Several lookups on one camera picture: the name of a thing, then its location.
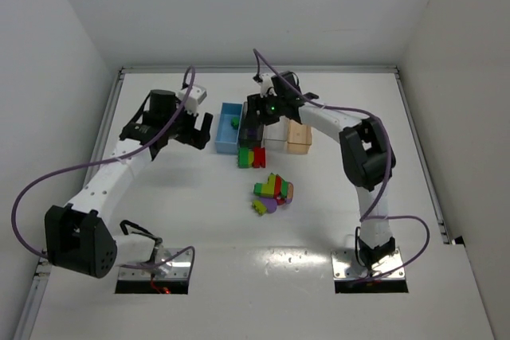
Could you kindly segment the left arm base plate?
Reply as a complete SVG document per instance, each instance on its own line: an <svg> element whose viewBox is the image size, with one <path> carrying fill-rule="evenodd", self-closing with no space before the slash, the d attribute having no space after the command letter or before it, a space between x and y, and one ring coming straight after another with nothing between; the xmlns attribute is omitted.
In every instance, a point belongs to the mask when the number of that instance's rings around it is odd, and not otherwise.
<svg viewBox="0 0 510 340"><path fill-rule="evenodd" d="M151 291L173 293L174 289L187 289L194 270L196 248L160 247L147 264L119 268L117 284L128 287L148 287Z"/></svg>

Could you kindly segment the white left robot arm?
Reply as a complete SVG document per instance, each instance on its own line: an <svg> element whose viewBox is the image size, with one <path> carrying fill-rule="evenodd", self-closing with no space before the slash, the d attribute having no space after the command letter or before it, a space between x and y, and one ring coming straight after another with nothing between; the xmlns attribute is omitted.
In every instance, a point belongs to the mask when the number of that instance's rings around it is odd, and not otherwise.
<svg viewBox="0 0 510 340"><path fill-rule="evenodd" d="M162 240L146 229L108 229L112 214L135 178L171 141L202 150L210 140L213 116L195 126L198 108L207 97L200 85L178 92L154 89L123 127L111 157L65 206L45 214L48 261L59 268L97 279L114 267L157 268Z"/></svg>

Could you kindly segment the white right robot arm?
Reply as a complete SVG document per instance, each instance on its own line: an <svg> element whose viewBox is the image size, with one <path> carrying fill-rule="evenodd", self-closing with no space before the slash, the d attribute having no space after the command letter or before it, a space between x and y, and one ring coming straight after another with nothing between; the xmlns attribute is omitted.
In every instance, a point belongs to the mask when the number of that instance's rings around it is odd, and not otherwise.
<svg viewBox="0 0 510 340"><path fill-rule="evenodd" d="M269 126L282 117L310 126L339 144L343 172L356 188L359 201L357 257L367 269L395 251L388 222L386 188L396 164L390 140L380 119L369 112L344 111L302 94L293 72L256 74L259 92L247 97L249 127Z"/></svg>

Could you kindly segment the small green lego brick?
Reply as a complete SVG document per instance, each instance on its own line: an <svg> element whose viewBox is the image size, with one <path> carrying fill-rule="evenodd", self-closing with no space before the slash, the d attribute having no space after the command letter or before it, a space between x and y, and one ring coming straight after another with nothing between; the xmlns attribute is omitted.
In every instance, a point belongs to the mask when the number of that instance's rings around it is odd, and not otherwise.
<svg viewBox="0 0 510 340"><path fill-rule="evenodd" d="M232 128L234 128L234 129L238 129L238 128L239 128L239 126L240 126L240 120L239 120L239 118L232 118L232 119L231 119L231 126L232 126Z"/></svg>

